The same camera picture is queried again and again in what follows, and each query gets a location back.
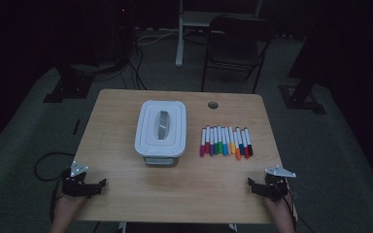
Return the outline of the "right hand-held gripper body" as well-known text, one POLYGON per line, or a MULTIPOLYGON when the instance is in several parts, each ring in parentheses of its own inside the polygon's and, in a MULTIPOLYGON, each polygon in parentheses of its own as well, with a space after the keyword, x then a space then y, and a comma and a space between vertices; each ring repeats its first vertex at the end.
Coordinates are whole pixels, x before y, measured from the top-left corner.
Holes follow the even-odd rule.
POLYGON ((288 178, 295 178, 296 174, 280 165, 265 169, 266 196, 273 202, 288 194, 288 178))

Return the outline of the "white marker red cap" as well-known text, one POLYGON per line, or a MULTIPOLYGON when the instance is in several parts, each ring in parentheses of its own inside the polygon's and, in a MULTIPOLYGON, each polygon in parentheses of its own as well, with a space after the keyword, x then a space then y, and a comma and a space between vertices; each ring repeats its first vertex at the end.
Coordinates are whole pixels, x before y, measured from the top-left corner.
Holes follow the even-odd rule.
POLYGON ((242 137, 242 142, 243 142, 244 156, 245 158, 248 159, 250 157, 250 153, 249 153, 245 130, 241 130, 241 137, 242 137))

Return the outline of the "white marker black cap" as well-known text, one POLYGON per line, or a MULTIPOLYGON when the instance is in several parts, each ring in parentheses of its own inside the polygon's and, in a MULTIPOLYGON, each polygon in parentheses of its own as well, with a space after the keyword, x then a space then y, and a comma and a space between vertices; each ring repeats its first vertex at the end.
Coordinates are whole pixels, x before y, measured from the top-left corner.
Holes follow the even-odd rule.
POLYGON ((249 129, 247 127, 244 128, 244 132, 245 132, 245 137, 246 137, 246 140, 247 140, 247 147, 248 147, 248 150, 249 150, 249 155, 253 156, 254 151, 253 151, 253 146, 252 146, 252 142, 251 142, 249 129))

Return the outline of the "white marker orange cap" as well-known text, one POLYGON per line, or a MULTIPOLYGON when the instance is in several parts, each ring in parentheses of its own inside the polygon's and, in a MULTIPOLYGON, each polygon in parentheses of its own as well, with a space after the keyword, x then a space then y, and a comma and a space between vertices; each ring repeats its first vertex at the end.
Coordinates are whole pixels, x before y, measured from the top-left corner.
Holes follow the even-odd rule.
POLYGON ((234 145, 235 145, 235 157, 237 160, 241 159, 241 152, 239 148, 239 142, 238 142, 238 137, 237 137, 237 132, 233 132, 233 138, 234 138, 234 145))

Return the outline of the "white marker yellow cap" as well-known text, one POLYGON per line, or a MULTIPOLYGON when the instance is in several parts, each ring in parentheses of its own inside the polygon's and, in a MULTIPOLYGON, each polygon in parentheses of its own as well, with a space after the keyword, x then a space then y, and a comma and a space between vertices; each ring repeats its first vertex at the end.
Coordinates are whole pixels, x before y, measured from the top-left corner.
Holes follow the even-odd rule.
POLYGON ((235 140, 234 140, 232 126, 228 126, 228 134, 229 134, 231 154, 235 154, 235 140))

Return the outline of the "white marker light blue cap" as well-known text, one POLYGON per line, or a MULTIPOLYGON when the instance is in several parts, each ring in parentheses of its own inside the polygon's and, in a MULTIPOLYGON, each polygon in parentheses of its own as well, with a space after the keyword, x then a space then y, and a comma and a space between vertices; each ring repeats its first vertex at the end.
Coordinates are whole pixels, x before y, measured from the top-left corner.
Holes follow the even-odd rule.
POLYGON ((228 155, 225 128, 222 127, 220 131, 221 131, 221 142, 222 142, 222 154, 228 155))

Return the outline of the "white marker magenta cap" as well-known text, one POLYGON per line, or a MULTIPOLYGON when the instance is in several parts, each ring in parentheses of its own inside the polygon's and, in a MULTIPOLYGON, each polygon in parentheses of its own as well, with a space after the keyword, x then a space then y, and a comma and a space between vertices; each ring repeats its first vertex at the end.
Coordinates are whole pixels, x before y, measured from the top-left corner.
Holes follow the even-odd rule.
POLYGON ((206 149, 205 149, 205 145, 206 145, 206 128, 202 128, 201 130, 201 142, 200 142, 200 156, 204 156, 205 153, 206 153, 206 149))

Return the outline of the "clear plastic storage box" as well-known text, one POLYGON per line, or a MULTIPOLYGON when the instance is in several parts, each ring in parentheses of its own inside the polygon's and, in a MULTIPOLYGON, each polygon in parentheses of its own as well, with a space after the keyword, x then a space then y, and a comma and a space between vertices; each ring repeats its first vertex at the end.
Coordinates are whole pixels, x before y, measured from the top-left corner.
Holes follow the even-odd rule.
POLYGON ((176 166, 180 160, 179 157, 171 156, 144 156, 143 159, 148 166, 159 167, 173 167, 176 166))

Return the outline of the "white box lid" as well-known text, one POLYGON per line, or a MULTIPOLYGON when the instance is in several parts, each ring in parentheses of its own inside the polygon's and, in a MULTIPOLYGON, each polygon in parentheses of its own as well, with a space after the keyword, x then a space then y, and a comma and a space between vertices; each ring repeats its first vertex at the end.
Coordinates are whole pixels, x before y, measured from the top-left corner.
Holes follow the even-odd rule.
POLYGON ((143 103, 135 150, 144 157, 180 157, 187 145, 187 108, 181 101, 143 103))

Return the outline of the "person's right hand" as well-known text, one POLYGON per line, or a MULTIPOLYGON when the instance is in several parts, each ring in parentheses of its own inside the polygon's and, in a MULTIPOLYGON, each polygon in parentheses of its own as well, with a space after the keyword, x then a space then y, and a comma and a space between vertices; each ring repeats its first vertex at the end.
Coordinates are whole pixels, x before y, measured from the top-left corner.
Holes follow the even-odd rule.
POLYGON ((271 216, 282 216, 289 213, 289 208, 285 198, 272 201, 270 198, 264 197, 263 201, 271 216))

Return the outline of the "black metal stand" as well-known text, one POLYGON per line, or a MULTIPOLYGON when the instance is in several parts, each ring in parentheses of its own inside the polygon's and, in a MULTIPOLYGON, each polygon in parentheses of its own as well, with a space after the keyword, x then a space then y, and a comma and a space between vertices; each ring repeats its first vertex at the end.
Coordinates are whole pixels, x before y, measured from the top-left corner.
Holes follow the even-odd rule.
POLYGON ((312 91, 320 70, 319 52, 313 45, 314 30, 320 20, 325 3, 326 0, 320 0, 312 27, 289 71, 290 77, 300 79, 298 85, 279 85, 279 90, 288 109, 312 111, 316 115, 326 114, 323 105, 317 101, 312 91))
POLYGON ((71 65, 56 65, 60 79, 44 103, 61 103, 64 99, 86 99, 94 76, 74 69, 71 65))

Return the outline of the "grey round stand base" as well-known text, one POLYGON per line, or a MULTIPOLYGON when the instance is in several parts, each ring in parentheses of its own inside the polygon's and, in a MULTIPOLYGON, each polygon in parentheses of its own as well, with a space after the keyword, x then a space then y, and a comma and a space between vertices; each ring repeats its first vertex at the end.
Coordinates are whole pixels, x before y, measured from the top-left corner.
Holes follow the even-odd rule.
POLYGON ((76 64, 73 68, 82 74, 98 76, 104 74, 114 74, 120 71, 126 65, 124 60, 115 60, 108 62, 101 62, 97 66, 76 64))

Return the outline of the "black folding chair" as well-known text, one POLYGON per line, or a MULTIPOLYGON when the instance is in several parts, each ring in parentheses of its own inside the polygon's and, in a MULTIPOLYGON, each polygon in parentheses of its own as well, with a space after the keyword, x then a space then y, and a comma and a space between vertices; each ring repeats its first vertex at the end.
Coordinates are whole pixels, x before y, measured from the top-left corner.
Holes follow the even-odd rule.
POLYGON ((209 24, 201 90, 205 89, 208 69, 242 70, 246 79, 256 70, 255 92, 266 52, 275 38, 273 23, 265 18, 231 15, 215 17, 209 24))

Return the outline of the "dark equipment tower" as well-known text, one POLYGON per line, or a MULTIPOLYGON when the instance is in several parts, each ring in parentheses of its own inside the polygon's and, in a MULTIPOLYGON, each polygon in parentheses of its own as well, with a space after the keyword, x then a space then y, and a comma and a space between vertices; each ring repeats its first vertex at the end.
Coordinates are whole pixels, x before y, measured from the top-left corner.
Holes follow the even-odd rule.
POLYGON ((110 10, 113 25, 112 58, 125 60, 130 56, 134 39, 133 0, 111 0, 110 10))

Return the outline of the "white desk frame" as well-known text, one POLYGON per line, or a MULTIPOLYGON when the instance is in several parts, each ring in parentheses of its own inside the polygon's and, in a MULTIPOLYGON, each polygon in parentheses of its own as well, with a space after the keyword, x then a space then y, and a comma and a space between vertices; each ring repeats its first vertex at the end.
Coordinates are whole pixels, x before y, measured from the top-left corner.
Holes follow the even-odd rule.
POLYGON ((184 0, 178 0, 178 44, 175 66, 182 67, 184 64, 184 36, 186 27, 208 27, 211 20, 223 15, 223 12, 187 11, 184 8, 184 0))

